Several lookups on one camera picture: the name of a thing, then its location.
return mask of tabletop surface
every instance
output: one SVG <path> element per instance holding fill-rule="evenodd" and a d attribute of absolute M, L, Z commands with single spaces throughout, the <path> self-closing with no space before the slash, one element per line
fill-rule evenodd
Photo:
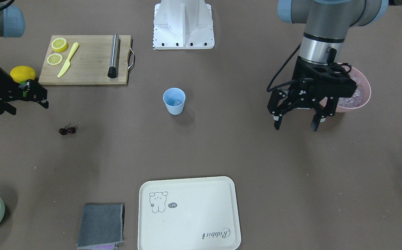
<path fill-rule="evenodd" d="M 144 182 L 213 176 L 235 183 L 241 250 L 402 249 L 402 7 L 349 30 L 339 60 L 364 73 L 372 97 L 312 132 L 311 110 L 276 131 L 266 108 L 305 27 L 281 22 L 277 1 L 208 0 L 214 49 L 179 51 L 152 50 L 157 3 L 14 2 L 26 30 L 0 37 L 7 72 L 39 75 L 57 34 L 131 35 L 136 65 L 128 85 L 46 86 L 49 109 L 14 101 L 17 115 L 0 115 L 0 249 L 76 249 L 86 203 L 124 203 L 120 249 L 137 249 Z M 171 87 L 187 96 L 177 116 L 162 100 Z M 68 123 L 77 132 L 60 135 Z"/>

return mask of metal handle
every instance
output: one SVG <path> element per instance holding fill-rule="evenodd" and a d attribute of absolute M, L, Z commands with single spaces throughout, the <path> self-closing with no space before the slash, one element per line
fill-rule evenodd
<path fill-rule="evenodd" d="M 135 66 L 135 53 L 133 52 L 133 50 L 131 48 L 130 48 L 130 51 L 131 51 L 130 57 L 133 54 L 133 62 L 128 66 L 128 68 L 127 68 L 128 71 L 130 71 L 130 69 L 132 69 Z"/>

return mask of knife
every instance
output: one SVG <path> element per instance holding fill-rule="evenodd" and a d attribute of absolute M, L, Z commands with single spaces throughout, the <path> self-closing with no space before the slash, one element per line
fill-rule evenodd
<path fill-rule="evenodd" d="M 58 74 L 58 77 L 61 77 L 65 72 L 70 68 L 70 60 L 71 57 L 73 57 L 74 53 L 76 52 L 77 48 L 79 47 L 79 43 L 74 43 L 73 46 L 71 46 L 70 53 L 68 54 L 67 59 L 65 60 L 65 63 L 63 64 L 63 67 L 61 68 L 61 71 Z"/>

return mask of bear drawing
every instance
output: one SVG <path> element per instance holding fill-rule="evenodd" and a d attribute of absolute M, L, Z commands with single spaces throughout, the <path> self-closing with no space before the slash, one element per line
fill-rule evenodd
<path fill-rule="evenodd" d="M 168 192 L 149 193 L 152 212 L 156 214 L 157 212 L 162 213 L 165 211 L 165 203 L 167 201 L 168 194 Z"/>

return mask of knife handle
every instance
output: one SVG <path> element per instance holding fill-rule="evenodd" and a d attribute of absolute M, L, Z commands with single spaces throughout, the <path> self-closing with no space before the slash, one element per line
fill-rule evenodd
<path fill-rule="evenodd" d="M 74 53 L 77 51 L 77 48 L 79 47 L 79 43 L 74 43 L 73 46 L 71 46 L 70 53 L 68 54 L 67 60 L 70 61 L 71 57 L 74 55 Z"/>

